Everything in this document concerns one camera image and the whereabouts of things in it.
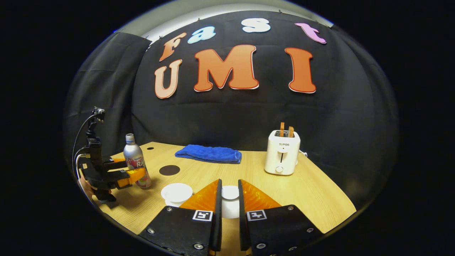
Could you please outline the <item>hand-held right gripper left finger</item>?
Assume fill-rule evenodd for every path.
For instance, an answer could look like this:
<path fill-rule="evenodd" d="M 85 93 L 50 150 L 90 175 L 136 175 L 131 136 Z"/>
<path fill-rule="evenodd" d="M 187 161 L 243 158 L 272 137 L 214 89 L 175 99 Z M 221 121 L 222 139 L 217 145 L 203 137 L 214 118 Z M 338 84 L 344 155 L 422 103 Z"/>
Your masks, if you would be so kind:
<path fill-rule="evenodd" d="M 221 192 L 217 179 L 180 207 L 163 207 L 140 237 L 174 255 L 216 255 L 222 240 Z"/>

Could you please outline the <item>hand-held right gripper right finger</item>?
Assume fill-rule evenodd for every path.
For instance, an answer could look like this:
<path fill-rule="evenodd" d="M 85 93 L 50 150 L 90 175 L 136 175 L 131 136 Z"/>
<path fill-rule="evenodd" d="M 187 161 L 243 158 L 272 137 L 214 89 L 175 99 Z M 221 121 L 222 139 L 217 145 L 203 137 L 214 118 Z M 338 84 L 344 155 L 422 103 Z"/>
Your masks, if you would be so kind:
<path fill-rule="evenodd" d="M 301 256 L 324 236 L 296 205 L 280 205 L 245 180 L 238 188 L 240 248 L 247 256 Z"/>

